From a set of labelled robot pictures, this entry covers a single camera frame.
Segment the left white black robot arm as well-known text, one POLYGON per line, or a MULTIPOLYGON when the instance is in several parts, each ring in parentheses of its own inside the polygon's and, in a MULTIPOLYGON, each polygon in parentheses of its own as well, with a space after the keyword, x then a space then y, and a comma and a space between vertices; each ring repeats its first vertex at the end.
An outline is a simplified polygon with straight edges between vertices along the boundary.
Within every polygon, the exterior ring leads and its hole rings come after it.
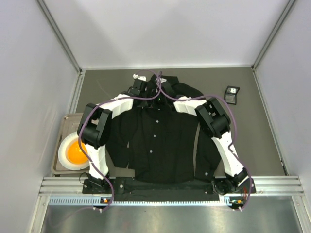
POLYGON ((128 91, 120 93, 107 102, 86 105, 77 134, 81 137, 82 145, 85 146, 84 152, 91 159, 89 173, 92 178, 101 181, 109 172, 105 158, 105 145, 111 133, 112 119, 131 110, 135 97, 142 100, 146 85, 146 77, 139 76, 134 79, 134 84, 128 91))

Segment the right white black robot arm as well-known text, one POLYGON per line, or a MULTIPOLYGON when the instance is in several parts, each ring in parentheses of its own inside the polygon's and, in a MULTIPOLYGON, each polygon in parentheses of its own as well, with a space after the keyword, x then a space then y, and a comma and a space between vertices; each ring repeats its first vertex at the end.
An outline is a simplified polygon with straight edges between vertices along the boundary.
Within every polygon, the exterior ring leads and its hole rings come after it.
POLYGON ((201 129, 217 147, 224 164, 225 178, 212 178, 213 190, 221 195, 246 190, 250 193, 253 179, 238 158, 234 147, 235 136, 231 135, 230 124, 234 121, 233 116, 228 116, 216 97, 211 96, 207 100, 205 96, 177 96, 167 80, 160 78, 155 84, 155 92, 170 101, 178 113, 197 117, 201 129))

